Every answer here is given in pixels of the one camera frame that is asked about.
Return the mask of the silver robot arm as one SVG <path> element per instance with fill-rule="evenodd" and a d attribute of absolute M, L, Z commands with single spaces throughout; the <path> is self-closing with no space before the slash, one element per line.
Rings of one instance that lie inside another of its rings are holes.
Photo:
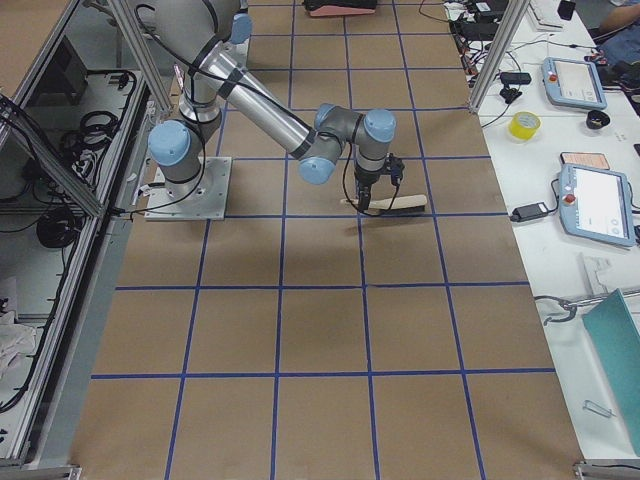
<path fill-rule="evenodd" d="M 299 175 L 320 185 L 333 174 L 346 146 L 356 149 L 354 176 L 359 212 L 369 209 L 372 186 L 381 176 L 394 187 L 403 179 L 402 161 L 389 151 L 396 118 L 385 109 L 365 114 L 322 104 L 312 125 L 285 107 L 230 52 L 252 33 L 241 1 L 158 1 L 154 40 L 186 69 L 190 109 L 228 101 L 298 160 Z"/>

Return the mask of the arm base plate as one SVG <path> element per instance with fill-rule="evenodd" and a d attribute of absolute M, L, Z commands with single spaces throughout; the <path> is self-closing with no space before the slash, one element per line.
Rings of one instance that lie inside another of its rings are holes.
<path fill-rule="evenodd" d="M 149 221 L 224 220 L 232 170 L 231 157 L 206 157 L 203 176 L 185 184 L 167 181 L 160 166 L 148 196 L 144 217 Z"/>

